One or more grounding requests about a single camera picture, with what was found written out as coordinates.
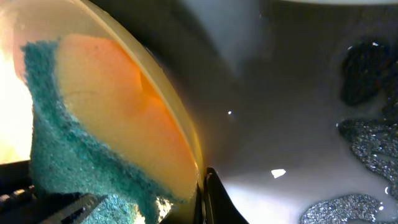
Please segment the green yellow sponge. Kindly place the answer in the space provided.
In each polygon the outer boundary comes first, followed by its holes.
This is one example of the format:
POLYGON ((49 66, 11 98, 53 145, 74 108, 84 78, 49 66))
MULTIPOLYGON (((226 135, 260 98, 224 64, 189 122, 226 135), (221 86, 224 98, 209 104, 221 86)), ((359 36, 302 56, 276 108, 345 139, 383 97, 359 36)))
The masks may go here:
POLYGON ((46 193, 106 197, 94 223, 186 212, 197 166, 165 103, 114 40, 70 34, 21 47, 33 101, 30 173, 46 193))

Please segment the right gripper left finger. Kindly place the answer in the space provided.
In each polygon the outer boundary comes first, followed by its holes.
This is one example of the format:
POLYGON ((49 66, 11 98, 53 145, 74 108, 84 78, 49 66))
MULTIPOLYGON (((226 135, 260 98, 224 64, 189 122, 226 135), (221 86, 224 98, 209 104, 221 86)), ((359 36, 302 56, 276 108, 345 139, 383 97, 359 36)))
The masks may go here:
POLYGON ((80 224, 105 198, 79 193, 40 196, 29 161, 1 165, 1 224, 80 224))

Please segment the yellow plate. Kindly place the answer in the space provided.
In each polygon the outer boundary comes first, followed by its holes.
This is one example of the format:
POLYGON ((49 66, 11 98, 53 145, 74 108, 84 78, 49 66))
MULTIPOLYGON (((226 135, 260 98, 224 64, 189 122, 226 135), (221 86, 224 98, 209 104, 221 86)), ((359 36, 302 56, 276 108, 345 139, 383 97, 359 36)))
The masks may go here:
MULTIPOLYGON (((197 166, 197 189, 200 188, 203 167, 197 134, 186 109, 163 68, 150 52, 117 20, 90 1, 1 2, 1 52, 4 58, 12 62, 9 68, 10 71, 28 89, 28 113, 32 125, 32 135, 33 101, 25 79, 25 64, 21 47, 27 42, 58 40, 70 34, 89 35, 114 40, 138 65, 155 92, 165 103, 184 140, 190 147, 197 166)), ((46 193, 40 190, 34 183, 33 185, 41 195, 60 194, 46 193)), ((100 203, 92 215, 85 219, 87 223, 94 223, 92 222, 92 218, 101 213, 105 202, 106 199, 100 203)), ((194 205, 195 200, 192 207, 186 212, 176 212, 188 220, 193 213, 194 205)), ((171 205, 167 203, 160 203, 159 209, 161 211, 160 222, 170 212, 174 211, 171 205)), ((131 223, 139 222, 146 223, 144 217, 139 212, 134 212, 131 223)))

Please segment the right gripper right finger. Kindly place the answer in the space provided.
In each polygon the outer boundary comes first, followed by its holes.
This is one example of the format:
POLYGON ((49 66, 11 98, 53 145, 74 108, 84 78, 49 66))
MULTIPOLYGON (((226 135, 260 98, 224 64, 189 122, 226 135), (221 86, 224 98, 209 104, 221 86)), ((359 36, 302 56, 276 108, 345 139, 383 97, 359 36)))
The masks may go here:
POLYGON ((206 169, 203 199, 206 224, 248 224, 234 206, 212 167, 206 169))

